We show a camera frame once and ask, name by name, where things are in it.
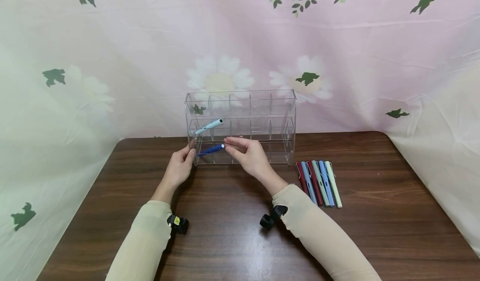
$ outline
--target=acrylic compartment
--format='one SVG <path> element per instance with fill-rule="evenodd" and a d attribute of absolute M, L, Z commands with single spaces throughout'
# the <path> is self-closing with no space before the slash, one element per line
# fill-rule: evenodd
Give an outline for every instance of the acrylic compartment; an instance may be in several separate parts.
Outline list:
<path fill-rule="evenodd" d="M 185 99 L 188 141 L 195 143 L 195 164 L 237 164 L 225 150 L 198 154 L 228 136 L 258 140 L 271 164 L 291 164 L 295 151 L 296 98 L 293 90 L 196 92 Z M 223 124 L 195 132 L 219 118 Z"/>

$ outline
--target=white flower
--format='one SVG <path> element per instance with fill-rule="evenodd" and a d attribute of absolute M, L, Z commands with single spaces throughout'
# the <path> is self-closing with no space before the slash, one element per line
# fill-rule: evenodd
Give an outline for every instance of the white flower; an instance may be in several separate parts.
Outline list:
<path fill-rule="evenodd" d="M 97 77 L 83 78 L 79 67 L 71 65 L 65 72 L 65 82 L 75 88 L 74 91 L 71 91 L 72 98 L 79 102 L 80 109 L 88 105 L 92 110 L 98 112 L 113 111 L 111 104 L 115 99 L 108 95 L 110 91 L 108 86 L 99 82 Z"/>
<path fill-rule="evenodd" d="M 188 86 L 197 92 L 216 92 L 216 98 L 246 98 L 250 92 L 244 91 L 254 82 L 249 69 L 240 69 L 240 60 L 223 56 L 216 60 L 204 57 L 195 61 L 196 68 L 188 70 Z"/>
<path fill-rule="evenodd" d="M 295 69 L 279 67 L 279 70 L 280 72 L 270 72 L 270 84 L 280 86 L 281 90 L 294 89 L 297 102 L 315 103 L 317 98 L 332 98 L 332 82 L 326 77 L 319 57 L 310 59 L 302 56 L 298 58 Z"/>

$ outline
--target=pale yellow pen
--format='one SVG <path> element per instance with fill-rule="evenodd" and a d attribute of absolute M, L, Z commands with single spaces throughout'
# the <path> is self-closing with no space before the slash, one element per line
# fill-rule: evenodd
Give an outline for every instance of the pale yellow pen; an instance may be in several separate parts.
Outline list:
<path fill-rule="evenodd" d="M 342 208 L 342 200 L 340 200 L 337 183 L 335 182 L 335 175 L 333 174 L 332 163 L 329 161 L 325 161 L 325 167 L 327 168 L 328 179 L 330 180 L 330 185 L 332 187 L 333 195 L 335 197 L 335 202 L 337 202 L 337 207 Z"/>

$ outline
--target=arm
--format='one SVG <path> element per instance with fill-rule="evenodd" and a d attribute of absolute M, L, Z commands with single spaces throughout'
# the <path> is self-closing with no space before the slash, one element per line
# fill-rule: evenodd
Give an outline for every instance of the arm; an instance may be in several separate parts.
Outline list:
<path fill-rule="evenodd" d="M 282 221 L 300 239 L 307 251 L 335 281 L 381 281 L 372 265 L 322 209 L 318 208 L 298 187 L 288 184 L 272 169 L 255 140 L 226 138 L 227 152 L 257 178 L 273 197 L 273 205 L 284 205 L 288 211 Z"/>
<path fill-rule="evenodd" d="M 297 186 L 290 184 L 273 196 L 273 205 L 285 205 L 282 221 L 335 281 L 381 281 L 356 244 Z"/>
<path fill-rule="evenodd" d="M 177 187 L 187 179 L 195 150 L 175 152 L 151 200 L 140 208 L 108 271 L 106 281 L 152 281 L 170 239 L 167 224 Z"/>

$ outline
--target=beige sleeve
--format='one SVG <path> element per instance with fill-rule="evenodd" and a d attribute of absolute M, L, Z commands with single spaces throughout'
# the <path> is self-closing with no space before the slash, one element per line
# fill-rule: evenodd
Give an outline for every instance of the beige sleeve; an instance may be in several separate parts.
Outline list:
<path fill-rule="evenodd" d="M 108 271 L 106 281 L 152 281 L 170 239 L 170 205 L 149 201 L 138 212 Z"/>
<path fill-rule="evenodd" d="M 297 186 L 273 196 L 273 205 L 288 211 L 282 221 L 335 281 L 381 281 L 372 265 L 343 229 Z"/>

